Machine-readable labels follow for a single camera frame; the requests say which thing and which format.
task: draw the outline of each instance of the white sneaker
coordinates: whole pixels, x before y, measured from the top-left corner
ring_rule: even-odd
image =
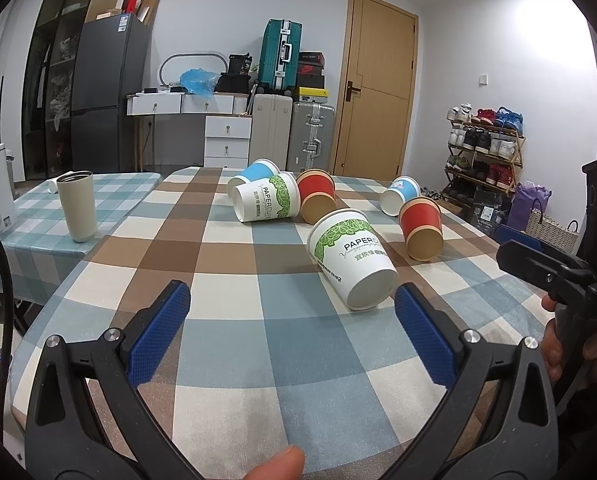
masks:
[[[511,140],[501,140],[501,146],[499,147],[498,156],[505,160],[512,160],[514,153],[516,152],[516,143]]]
[[[447,120],[448,121],[456,121],[456,115],[459,111],[460,111],[460,108],[458,106],[450,108],[449,111],[447,112]]]
[[[456,128],[452,129],[452,132],[449,134],[449,145],[456,146],[458,142],[458,130]]]
[[[456,121],[469,123],[472,118],[472,105],[469,103],[460,105],[460,110],[456,114]]]
[[[494,139],[491,138],[491,146],[489,147],[489,154],[493,156],[499,155],[499,150],[501,149],[501,139]]]

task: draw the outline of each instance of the silver suitcase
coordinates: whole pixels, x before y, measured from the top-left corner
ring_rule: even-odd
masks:
[[[288,171],[300,173],[318,168],[327,170],[334,134],[333,106],[320,103],[294,103]]]
[[[291,97],[267,94],[254,96],[249,164],[259,158],[268,158],[280,171],[285,171],[291,116]]]

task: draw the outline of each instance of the checkered tablecloth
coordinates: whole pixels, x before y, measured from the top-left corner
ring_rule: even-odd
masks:
[[[94,175],[98,230],[79,244],[69,235],[58,193],[43,182],[16,199],[18,222],[1,235],[12,271],[14,296],[45,304],[76,264],[162,180],[158,173]],[[0,292],[3,291],[0,277]]]
[[[139,392],[165,432],[208,479],[242,478],[287,444],[306,478],[378,478],[422,428],[445,390],[428,377],[393,300],[351,312],[305,248],[296,218],[241,224],[226,195],[236,171],[190,168],[168,177],[63,282],[25,336],[12,367],[24,423],[46,338],[98,338],[124,327],[171,279],[192,306],[152,382]],[[409,259],[385,186],[335,177],[340,206],[363,210],[403,282],[414,282],[461,328],[495,342],[540,337],[540,298],[501,272],[497,246],[443,212],[445,247]],[[92,396],[115,447],[128,452],[98,384]]]

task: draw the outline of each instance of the screw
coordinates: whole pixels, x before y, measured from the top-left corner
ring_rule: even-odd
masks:
[[[50,348],[54,348],[54,346],[57,346],[58,343],[60,343],[60,336],[57,335],[51,335],[45,341],[45,344]]]
[[[532,350],[538,348],[538,341],[535,337],[527,336],[525,339],[523,339],[523,342],[527,348],[531,348]]]
[[[120,330],[118,328],[109,328],[103,332],[102,337],[105,341],[117,341],[120,337]]]
[[[476,330],[465,330],[465,333],[463,334],[463,337],[465,338],[465,341],[467,341],[468,343],[478,343],[481,340],[481,335],[476,332]]]

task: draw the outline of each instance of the red paper cup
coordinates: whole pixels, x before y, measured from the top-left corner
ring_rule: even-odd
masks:
[[[308,224],[316,224],[325,215],[336,210],[334,180],[323,170],[308,170],[298,179],[301,214]]]
[[[421,196],[404,204],[398,216],[409,256],[428,262],[443,249],[440,207]]]

